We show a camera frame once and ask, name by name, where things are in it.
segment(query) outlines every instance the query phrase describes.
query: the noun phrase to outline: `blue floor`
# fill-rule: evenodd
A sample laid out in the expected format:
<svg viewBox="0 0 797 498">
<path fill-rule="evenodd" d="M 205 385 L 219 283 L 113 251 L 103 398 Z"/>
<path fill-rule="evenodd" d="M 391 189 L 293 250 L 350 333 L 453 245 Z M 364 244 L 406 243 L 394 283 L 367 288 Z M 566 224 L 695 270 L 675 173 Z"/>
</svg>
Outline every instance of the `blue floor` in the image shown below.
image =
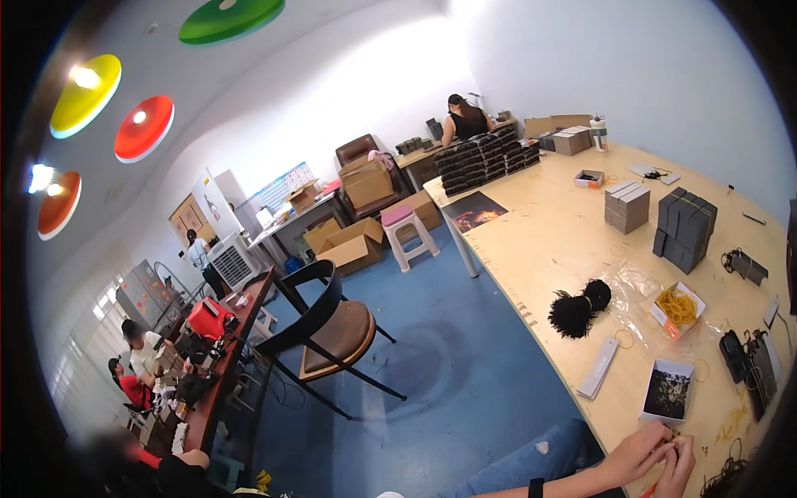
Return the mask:
<svg viewBox="0 0 797 498">
<path fill-rule="evenodd" d="M 398 343 L 377 335 L 356 367 L 405 394 L 401 402 L 349 373 L 311 386 L 347 421 L 305 392 L 272 377 L 262 407 L 253 471 L 271 474 L 271 496 L 375 498 L 396 491 L 424 498 L 462 482 L 550 425 L 580 418 L 543 352 L 493 279 L 477 263 L 470 278 L 445 225 L 428 253 L 401 273 L 389 248 L 376 265 L 343 278 Z M 320 284 L 300 288 L 310 302 Z M 279 296 L 267 306 L 290 325 L 296 311 Z M 281 360 L 298 372 L 301 349 Z"/>
</svg>

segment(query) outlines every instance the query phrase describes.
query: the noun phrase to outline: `red machine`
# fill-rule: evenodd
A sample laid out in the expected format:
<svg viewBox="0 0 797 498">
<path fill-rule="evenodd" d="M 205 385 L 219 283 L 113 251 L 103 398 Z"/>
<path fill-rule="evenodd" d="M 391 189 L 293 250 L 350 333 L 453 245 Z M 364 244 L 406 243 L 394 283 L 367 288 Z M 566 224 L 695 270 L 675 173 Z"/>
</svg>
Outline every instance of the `red machine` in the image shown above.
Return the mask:
<svg viewBox="0 0 797 498">
<path fill-rule="evenodd" d="M 197 335 L 216 341 L 224 335 L 224 320 L 227 316 L 232 314 L 216 301 L 206 297 L 191 310 L 188 324 Z"/>
</svg>

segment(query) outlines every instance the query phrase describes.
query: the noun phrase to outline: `wristwatch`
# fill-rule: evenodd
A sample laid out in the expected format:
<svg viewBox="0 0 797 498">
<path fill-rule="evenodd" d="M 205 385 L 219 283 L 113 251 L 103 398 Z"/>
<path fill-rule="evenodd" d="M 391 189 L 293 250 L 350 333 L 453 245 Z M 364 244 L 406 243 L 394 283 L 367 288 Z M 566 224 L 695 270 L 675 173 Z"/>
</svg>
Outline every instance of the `wristwatch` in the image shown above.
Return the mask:
<svg viewBox="0 0 797 498">
<path fill-rule="evenodd" d="M 538 477 L 528 482 L 528 498 L 543 498 L 543 483 L 545 479 Z"/>
</svg>

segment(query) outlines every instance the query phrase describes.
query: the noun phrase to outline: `red ceiling disc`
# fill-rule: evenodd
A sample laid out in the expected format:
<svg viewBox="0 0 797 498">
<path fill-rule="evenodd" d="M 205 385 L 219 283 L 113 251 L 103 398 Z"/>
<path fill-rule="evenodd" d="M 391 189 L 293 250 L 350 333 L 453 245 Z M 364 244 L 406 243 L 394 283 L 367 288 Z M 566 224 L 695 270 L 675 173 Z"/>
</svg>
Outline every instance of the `red ceiling disc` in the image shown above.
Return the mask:
<svg viewBox="0 0 797 498">
<path fill-rule="evenodd" d="M 135 163 L 147 157 L 169 132 L 174 118 L 175 104 L 169 97 L 152 97 L 135 106 L 116 134 L 116 158 L 122 163 Z"/>
<path fill-rule="evenodd" d="M 43 241 L 48 241 L 64 229 L 80 200 L 83 183 L 78 173 L 64 173 L 58 184 L 63 191 L 58 195 L 45 197 L 39 208 L 39 238 Z"/>
</svg>

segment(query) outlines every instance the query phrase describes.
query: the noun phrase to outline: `green ceiling disc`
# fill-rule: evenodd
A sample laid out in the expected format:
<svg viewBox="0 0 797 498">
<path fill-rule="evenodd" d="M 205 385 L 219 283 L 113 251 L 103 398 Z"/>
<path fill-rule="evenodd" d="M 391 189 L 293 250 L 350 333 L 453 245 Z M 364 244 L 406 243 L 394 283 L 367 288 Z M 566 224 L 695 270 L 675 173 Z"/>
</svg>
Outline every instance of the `green ceiling disc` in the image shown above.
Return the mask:
<svg viewBox="0 0 797 498">
<path fill-rule="evenodd" d="M 188 45 L 206 45 L 254 31 L 274 20 L 285 0 L 210 0 L 180 26 L 178 38 Z"/>
</svg>

